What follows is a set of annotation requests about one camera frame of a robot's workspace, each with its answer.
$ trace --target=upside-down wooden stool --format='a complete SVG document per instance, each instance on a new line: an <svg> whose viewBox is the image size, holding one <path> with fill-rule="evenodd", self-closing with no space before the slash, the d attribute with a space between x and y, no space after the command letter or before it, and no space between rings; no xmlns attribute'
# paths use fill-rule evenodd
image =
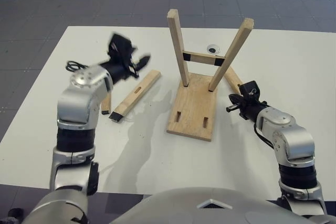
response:
<svg viewBox="0 0 336 224"><path fill-rule="evenodd" d="M230 64L253 29L254 21L250 18L244 19L225 57L221 57L185 51L178 11L171 9L167 19L181 74L181 82L168 121L167 132L211 141L217 85L224 76L234 92L239 93L238 86L242 82ZM218 69L213 77L189 73L186 61L215 65Z"/></svg>

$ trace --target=wooden stool leg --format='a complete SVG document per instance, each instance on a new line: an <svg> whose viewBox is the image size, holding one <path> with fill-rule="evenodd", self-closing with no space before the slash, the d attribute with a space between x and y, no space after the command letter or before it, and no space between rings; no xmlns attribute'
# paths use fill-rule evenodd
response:
<svg viewBox="0 0 336 224"><path fill-rule="evenodd" d="M214 91L219 84L220 80L224 76L226 70L231 65L232 61L235 59L236 55L238 54L240 48L244 44L245 40L247 39L248 35L252 31L254 26L254 21L251 18L245 18L243 23L241 24L236 37L232 41L228 51L225 55L225 60L223 64L217 69L215 75L213 76L210 85L209 91Z"/></svg>
<svg viewBox="0 0 336 224"><path fill-rule="evenodd" d="M183 59L183 39L181 32L180 19L176 9L170 9L167 15L170 34L172 35L178 68L180 70L183 86L187 87L189 83L189 72L187 63Z"/></svg>

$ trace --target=gray floor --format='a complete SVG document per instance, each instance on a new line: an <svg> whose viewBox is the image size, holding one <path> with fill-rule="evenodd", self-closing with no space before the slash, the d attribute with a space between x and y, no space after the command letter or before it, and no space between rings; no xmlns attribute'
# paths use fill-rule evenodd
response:
<svg viewBox="0 0 336 224"><path fill-rule="evenodd" d="M238 28L244 17L259 29L336 32L336 0L0 0L0 140L69 25L166 27L169 8L182 27ZM31 209L39 189L0 185L0 217L11 206ZM136 196L116 196L131 202ZM94 222L114 218L112 196L91 200Z"/></svg>

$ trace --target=wooden stick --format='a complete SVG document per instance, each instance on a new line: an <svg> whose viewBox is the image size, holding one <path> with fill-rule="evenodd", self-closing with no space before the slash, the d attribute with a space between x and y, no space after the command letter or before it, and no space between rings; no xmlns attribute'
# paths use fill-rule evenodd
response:
<svg viewBox="0 0 336 224"><path fill-rule="evenodd" d="M225 79L229 83L230 87L232 88L233 92L236 94L240 94L239 86L242 85L242 81L236 74L236 72L233 70L232 67L229 67L225 74L224 74Z"/></svg>
<svg viewBox="0 0 336 224"><path fill-rule="evenodd" d="M107 96L101 102L101 113L103 115L111 113L111 91L107 93Z"/></svg>
<svg viewBox="0 0 336 224"><path fill-rule="evenodd" d="M232 41L228 51L225 55L225 61L221 67L219 67L213 76L210 85L209 91L214 91L219 84L220 80L224 76L226 70L229 68L232 61L235 59L236 55L238 54L240 48L244 44L245 40L247 39L248 35L252 31L254 26L254 21L251 18L245 18L243 23L241 24L236 37Z"/></svg>
<svg viewBox="0 0 336 224"><path fill-rule="evenodd" d="M199 62L215 66L221 66L224 61L223 56L199 54L198 52L187 51L183 51L183 58L187 61Z"/></svg>
<svg viewBox="0 0 336 224"><path fill-rule="evenodd" d="M151 70L145 78L133 89L131 93L113 110L110 115L110 119L115 122L119 122L124 116L130 112L130 110L136 105L136 103L143 97L150 87L161 76L161 73L156 70Z"/></svg>
<svg viewBox="0 0 336 224"><path fill-rule="evenodd" d="M180 19L176 9L170 9L167 15L170 34L172 36L175 49L178 68L180 70L183 86L187 87L189 83L189 72L187 63L183 60L183 38L181 32Z"/></svg>

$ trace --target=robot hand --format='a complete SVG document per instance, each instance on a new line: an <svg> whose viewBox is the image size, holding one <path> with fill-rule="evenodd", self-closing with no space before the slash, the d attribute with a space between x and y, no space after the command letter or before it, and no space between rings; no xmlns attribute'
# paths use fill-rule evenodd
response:
<svg viewBox="0 0 336 224"><path fill-rule="evenodd" d="M283 113L267 102L260 102L255 81L239 87L242 95L231 94L232 106L227 112L240 110L240 116L253 121L255 133L274 149L279 163L279 186L282 196L277 203L298 215L327 214L320 183L314 166L314 141L293 116Z"/></svg>

